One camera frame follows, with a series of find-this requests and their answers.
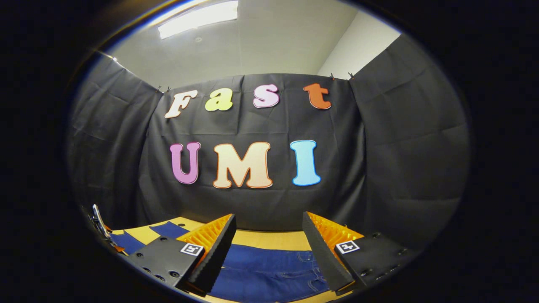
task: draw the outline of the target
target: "black border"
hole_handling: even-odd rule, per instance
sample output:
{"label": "black border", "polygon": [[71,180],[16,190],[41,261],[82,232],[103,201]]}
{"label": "black border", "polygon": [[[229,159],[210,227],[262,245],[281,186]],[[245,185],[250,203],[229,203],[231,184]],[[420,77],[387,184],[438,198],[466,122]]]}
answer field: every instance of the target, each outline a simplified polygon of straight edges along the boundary
{"label": "black border", "polygon": [[[4,129],[8,239],[6,297],[42,301],[173,301],[160,285],[95,245],[74,205],[61,160],[71,90],[92,46],[159,0],[4,3],[12,52]],[[462,90],[476,140],[465,197],[439,238],[365,301],[512,302],[531,298],[537,88],[534,1],[443,3],[363,0],[422,43]]]}

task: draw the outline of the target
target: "blue cloth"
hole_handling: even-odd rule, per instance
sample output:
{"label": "blue cloth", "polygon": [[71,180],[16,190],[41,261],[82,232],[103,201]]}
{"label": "blue cloth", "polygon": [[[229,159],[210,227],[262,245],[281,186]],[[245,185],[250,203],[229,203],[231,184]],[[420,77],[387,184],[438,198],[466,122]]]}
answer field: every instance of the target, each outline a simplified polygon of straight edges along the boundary
{"label": "blue cloth", "polygon": [[[189,232],[172,222],[150,228],[160,236],[171,238]],[[124,247],[128,254],[129,251],[140,249],[140,245],[144,246],[131,239],[123,240],[123,245],[116,243]],[[128,251],[124,245],[136,245],[137,248],[130,247]],[[232,244],[223,267],[208,295],[225,300],[245,303],[290,302],[329,290],[312,251],[268,250]]]}
{"label": "blue cloth", "polygon": [[139,240],[133,238],[130,234],[128,234],[126,231],[123,231],[123,234],[121,235],[115,235],[113,233],[110,234],[110,237],[116,245],[119,247],[123,247],[126,254],[132,254],[136,252],[137,250],[143,248],[144,243],[140,242]]}

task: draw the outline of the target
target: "white wall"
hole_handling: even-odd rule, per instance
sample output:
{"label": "white wall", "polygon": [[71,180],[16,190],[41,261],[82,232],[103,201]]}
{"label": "white wall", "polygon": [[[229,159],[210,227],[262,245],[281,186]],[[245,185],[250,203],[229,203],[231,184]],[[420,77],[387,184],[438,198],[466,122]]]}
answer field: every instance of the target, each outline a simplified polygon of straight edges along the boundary
{"label": "white wall", "polygon": [[377,55],[384,51],[400,33],[384,22],[359,11],[329,54],[318,75],[350,79]]}

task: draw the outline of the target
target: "screw hole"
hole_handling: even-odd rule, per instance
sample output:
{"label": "screw hole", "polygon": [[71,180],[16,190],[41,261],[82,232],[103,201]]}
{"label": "screw hole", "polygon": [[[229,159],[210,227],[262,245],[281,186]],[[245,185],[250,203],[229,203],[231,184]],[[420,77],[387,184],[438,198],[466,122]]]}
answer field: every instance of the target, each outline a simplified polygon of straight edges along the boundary
{"label": "screw hole", "polygon": [[361,276],[361,277],[368,276],[368,275],[370,275],[371,272],[372,272],[372,269],[369,268],[369,269],[367,269],[367,270],[362,271],[362,272],[360,273],[360,276]]}

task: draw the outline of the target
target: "letter cutout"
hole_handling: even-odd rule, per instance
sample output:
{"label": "letter cutout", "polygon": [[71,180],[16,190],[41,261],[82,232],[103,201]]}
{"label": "letter cutout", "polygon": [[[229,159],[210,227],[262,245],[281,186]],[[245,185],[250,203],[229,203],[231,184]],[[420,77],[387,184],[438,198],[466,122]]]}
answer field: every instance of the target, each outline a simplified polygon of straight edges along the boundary
{"label": "letter cutout", "polygon": [[170,152],[172,153],[172,172],[180,183],[193,184],[198,179],[198,150],[201,144],[199,142],[191,142],[187,144],[187,150],[189,151],[189,164],[190,171],[188,174],[182,170],[181,153],[183,145],[173,144],[170,146]]}
{"label": "letter cutout", "polygon": [[296,152],[296,167],[298,174],[292,179],[292,183],[297,186],[315,185],[321,178],[316,174],[314,168],[314,148],[316,142],[313,140],[300,140],[290,143],[290,148]]}
{"label": "letter cutout", "polygon": [[279,89],[274,85],[260,85],[254,90],[253,104],[256,108],[272,107],[279,103],[279,95],[276,92]]}
{"label": "letter cutout", "polygon": [[232,90],[230,88],[217,89],[211,92],[210,98],[206,102],[206,110],[209,112],[227,111],[232,107]]}
{"label": "letter cutout", "polygon": [[168,113],[165,114],[165,118],[174,118],[179,116],[181,114],[179,107],[181,106],[182,109],[185,109],[189,104],[189,100],[196,97],[197,94],[197,90],[175,94],[174,101],[172,102]]}
{"label": "letter cutout", "polygon": [[268,176],[267,153],[271,148],[267,142],[255,142],[249,146],[243,160],[240,159],[232,144],[219,144],[214,147],[217,153],[217,179],[213,182],[216,188],[229,188],[232,182],[228,179],[228,172],[237,187],[249,172],[247,186],[250,188],[266,188],[273,185]]}
{"label": "letter cutout", "polygon": [[331,102],[324,101],[322,94],[327,94],[327,88],[320,87],[320,84],[314,83],[307,85],[303,88],[304,91],[309,92],[310,104],[319,109],[328,109],[331,107]]}

